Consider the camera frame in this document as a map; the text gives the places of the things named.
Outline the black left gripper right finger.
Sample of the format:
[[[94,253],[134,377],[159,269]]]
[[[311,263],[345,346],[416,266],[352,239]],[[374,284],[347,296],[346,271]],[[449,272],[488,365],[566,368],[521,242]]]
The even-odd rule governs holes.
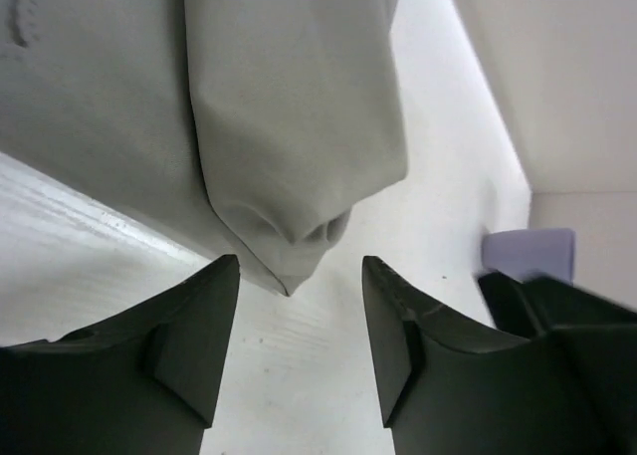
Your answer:
[[[362,293],[383,425],[399,454],[632,454],[636,322],[533,339],[486,326],[381,259]]]

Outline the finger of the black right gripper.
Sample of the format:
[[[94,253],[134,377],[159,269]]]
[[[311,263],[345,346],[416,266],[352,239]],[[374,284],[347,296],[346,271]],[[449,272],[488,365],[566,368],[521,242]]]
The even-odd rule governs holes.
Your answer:
[[[496,328],[526,339],[555,328],[636,322],[634,310],[547,275],[517,281],[494,272],[478,285]]]

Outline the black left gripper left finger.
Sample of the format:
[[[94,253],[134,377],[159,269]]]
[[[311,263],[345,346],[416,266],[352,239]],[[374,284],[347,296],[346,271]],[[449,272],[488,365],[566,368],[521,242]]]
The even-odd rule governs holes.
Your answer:
[[[57,341],[1,350],[5,454],[196,454],[212,426],[240,285],[225,255]]]

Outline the grey cloth placemat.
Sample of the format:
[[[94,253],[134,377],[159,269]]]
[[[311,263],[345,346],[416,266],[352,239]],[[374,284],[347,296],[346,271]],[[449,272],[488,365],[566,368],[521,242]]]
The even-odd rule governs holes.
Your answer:
[[[398,0],[1,0],[1,150],[283,295],[403,180]]]

